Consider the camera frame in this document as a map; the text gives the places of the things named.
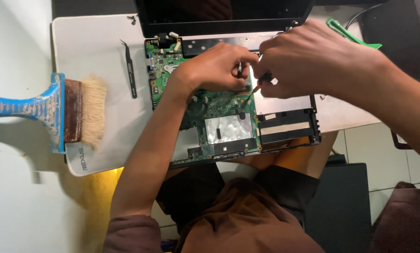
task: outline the paint brush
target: paint brush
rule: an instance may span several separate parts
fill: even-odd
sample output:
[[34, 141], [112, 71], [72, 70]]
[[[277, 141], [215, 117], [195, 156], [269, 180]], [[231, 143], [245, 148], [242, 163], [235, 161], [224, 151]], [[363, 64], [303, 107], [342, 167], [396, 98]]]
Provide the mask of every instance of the paint brush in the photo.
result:
[[95, 150], [104, 135], [106, 85], [90, 75], [81, 82], [53, 73], [41, 95], [25, 100], [0, 98], [0, 117], [40, 121], [50, 135], [52, 153], [66, 154], [65, 143], [82, 142]]

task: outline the brown shirt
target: brown shirt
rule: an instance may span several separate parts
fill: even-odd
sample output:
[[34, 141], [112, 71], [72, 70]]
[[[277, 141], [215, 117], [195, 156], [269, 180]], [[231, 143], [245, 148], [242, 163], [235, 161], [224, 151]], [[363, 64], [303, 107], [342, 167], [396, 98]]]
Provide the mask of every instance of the brown shirt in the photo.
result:
[[[149, 216], [112, 219], [103, 252], [161, 252], [160, 228]], [[226, 184], [214, 206], [187, 224], [178, 249], [205, 252], [324, 252], [296, 218], [252, 181]]]

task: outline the person's left hand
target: person's left hand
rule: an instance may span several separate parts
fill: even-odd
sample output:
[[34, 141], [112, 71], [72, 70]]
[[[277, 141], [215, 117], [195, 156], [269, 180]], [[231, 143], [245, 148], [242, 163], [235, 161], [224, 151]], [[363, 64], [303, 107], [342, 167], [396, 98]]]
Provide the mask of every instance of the person's left hand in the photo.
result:
[[[257, 54], [246, 47], [220, 42], [206, 52], [180, 64], [168, 79], [168, 86], [188, 95], [197, 89], [217, 92], [243, 89], [250, 64], [258, 64]], [[237, 78], [241, 63], [241, 77]]]

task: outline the black plastic frame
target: black plastic frame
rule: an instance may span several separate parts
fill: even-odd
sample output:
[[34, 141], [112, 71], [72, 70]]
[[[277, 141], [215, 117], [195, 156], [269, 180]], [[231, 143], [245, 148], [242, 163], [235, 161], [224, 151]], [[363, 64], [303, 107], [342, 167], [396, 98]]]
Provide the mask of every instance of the black plastic frame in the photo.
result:
[[273, 32], [285, 31], [289, 26], [302, 25], [307, 20], [314, 0], [308, 2], [307, 9], [302, 17], [289, 19], [262, 19], [262, 20], [229, 20], [229, 21], [205, 21], [205, 22], [178, 22], [149, 24], [144, 0], [134, 0], [138, 9], [141, 28], [145, 38], [153, 38], [159, 33], [175, 32], [182, 36], [244, 33], [244, 32]]

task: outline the person's right hand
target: person's right hand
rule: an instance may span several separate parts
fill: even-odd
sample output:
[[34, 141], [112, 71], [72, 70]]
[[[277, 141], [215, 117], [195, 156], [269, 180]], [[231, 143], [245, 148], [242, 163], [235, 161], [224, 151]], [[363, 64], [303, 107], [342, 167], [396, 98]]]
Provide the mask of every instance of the person's right hand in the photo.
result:
[[317, 20], [263, 42], [260, 52], [259, 64], [252, 66], [255, 77], [270, 71], [278, 81], [264, 82], [261, 93], [283, 99], [313, 94], [343, 99], [390, 62], [379, 50], [351, 42]]

